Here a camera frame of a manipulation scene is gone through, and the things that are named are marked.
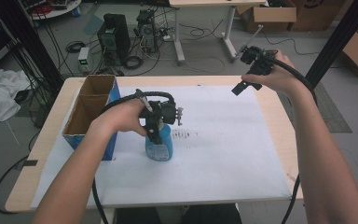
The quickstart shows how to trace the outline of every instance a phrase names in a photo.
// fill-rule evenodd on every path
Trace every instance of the human arm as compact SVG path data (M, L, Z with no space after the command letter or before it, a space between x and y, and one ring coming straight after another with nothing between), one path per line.
M279 51L276 59L291 66ZM298 168L309 223L358 223L358 187L310 91L278 66L268 76L243 75L284 93L292 104Z
M61 168L36 209L33 223L80 223L93 178L113 133L136 131L144 108L139 100L113 106L95 119L77 149Z

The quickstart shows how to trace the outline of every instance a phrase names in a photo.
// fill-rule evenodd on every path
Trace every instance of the white cloth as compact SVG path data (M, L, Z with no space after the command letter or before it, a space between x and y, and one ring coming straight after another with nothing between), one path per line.
M30 81L23 71L0 70L0 121L15 115L20 106L14 101L17 92L26 90Z

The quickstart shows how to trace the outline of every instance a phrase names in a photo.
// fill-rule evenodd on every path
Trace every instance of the wooden table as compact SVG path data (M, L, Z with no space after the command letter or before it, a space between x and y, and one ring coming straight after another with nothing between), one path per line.
M55 143L56 136L60 131L65 115L74 100L76 91L81 87L84 80L85 78L83 77L69 78L63 84L62 90L28 158L28 160L37 160L37 165L23 167L8 197L6 203L6 209L8 211L19 212L32 210L31 202L38 187L46 159ZM117 77L117 82L120 84L120 87L191 86L200 83L210 86L222 85L234 87L239 80L239 76ZM275 91L269 88L262 88L260 91L255 91L255 96L266 120L283 171L286 174L289 188L292 189L298 174L294 129ZM297 194L297 197L302 198L301 190Z
M234 60L237 56L237 51L232 46L231 40L229 39L232 22L234 20L235 8L240 5L251 5L256 6L259 4L264 4L263 0L170 0L170 5L175 8L175 35L173 37L173 44L175 45L176 56L178 59L178 64L183 64L185 60L185 54L182 50L182 44L179 37L179 9L180 7L221 7L229 6L227 14L227 25L226 31L222 33L223 42L228 49L231 60Z

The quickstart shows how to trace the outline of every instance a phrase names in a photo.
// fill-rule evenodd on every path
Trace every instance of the blue box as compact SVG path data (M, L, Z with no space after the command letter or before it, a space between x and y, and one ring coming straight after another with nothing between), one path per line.
M120 92L115 76L87 76L62 131L63 138L73 149L76 149L83 140L91 122L99 116L103 107L119 98ZM117 133L109 140L103 154L103 161L113 159L116 138Z

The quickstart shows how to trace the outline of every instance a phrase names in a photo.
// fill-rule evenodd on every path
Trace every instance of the black pole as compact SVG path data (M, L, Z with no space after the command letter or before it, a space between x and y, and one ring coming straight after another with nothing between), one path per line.
M306 79L315 88L324 77L338 54L345 48L358 30L358 0L353 1L336 30L327 40L318 58L313 63Z
M0 20L13 36L20 40L44 81L48 83L51 96L55 98L63 84L62 76L27 15L22 11L20 1L0 0Z

